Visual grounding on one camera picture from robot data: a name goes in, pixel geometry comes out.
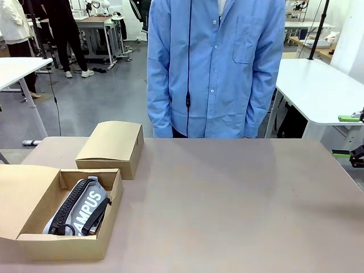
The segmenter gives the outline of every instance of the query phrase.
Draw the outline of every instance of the box lid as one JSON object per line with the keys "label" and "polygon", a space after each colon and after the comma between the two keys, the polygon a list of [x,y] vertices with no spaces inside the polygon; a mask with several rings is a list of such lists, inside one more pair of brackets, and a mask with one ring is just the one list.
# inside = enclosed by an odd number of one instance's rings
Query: box lid
{"label": "box lid", "polygon": [[0,165],[0,237],[15,240],[59,169]]}
{"label": "box lid", "polygon": [[129,161],[142,125],[123,121],[99,123],[76,160],[111,159]]}

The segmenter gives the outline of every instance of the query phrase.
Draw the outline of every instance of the black strap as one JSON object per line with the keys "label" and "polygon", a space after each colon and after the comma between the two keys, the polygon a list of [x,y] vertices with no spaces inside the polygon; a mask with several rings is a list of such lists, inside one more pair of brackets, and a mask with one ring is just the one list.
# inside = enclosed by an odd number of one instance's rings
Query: black strap
{"label": "black strap", "polygon": [[93,226],[93,224],[97,221],[97,219],[101,216],[102,213],[104,213],[108,203],[110,202],[109,198],[105,198],[99,206],[93,211],[93,213],[90,215],[84,226],[82,227],[82,234],[87,236],[90,233],[90,229]]}

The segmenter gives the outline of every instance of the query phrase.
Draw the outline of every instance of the open cardboard box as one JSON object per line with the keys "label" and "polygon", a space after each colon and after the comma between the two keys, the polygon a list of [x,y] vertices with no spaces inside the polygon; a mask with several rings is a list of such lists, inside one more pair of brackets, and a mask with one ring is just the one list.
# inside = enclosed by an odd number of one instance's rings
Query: open cardboard box
{"label": "open cardboard box", "polygon": [[[111,205],[96,235],[42,234],[80,179],[98,176]],[[100,260],[109,245],[123,192],[118,169],[56,169],[0,165],[0,237],[16,240],[32,260]]]}
{"label": "open cardboard box", "polygon": [[133,180],[144,144],[143,127],[138,123],[99,123],[76,158],[79,169],[121,170],[121,177]]}

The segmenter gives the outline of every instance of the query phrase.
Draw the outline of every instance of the blue shirt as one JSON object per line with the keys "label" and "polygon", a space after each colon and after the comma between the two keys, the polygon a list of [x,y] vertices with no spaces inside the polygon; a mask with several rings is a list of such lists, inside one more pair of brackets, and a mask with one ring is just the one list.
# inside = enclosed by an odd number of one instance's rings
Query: blue shirt
{"label": "blue shirt", "polygon": [[[153,0],[148,114],[154,136],[187,134],[191,0]],[[188,136],[255,138],[267,114],[284,42],[284,0],[192,0]]]}

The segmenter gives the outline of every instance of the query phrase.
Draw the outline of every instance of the shoe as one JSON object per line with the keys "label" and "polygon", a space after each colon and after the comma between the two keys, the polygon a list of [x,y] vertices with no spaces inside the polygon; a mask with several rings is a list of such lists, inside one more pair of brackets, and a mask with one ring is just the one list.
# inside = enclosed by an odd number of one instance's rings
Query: shoe
{"label": "shoe", "polygon": [[64,73],[64,75],[66,76],[66,78],[72,78],[73,77],[70,71],[66,71]]}
{"label": "shoe", "polygon": [[40,98],[41,95],[37,94],[37,93],[33,93],[33,92],[30,92],[30,95],[32,96],[32,98]]}
{"label": "shoe", "polygon": [[92,70],[82,71],[81,77],[82,78],[87,78],[87,77],[90,77],[90,76],[92,76],[94,74],[95,74],[95,72],[93,72]]}

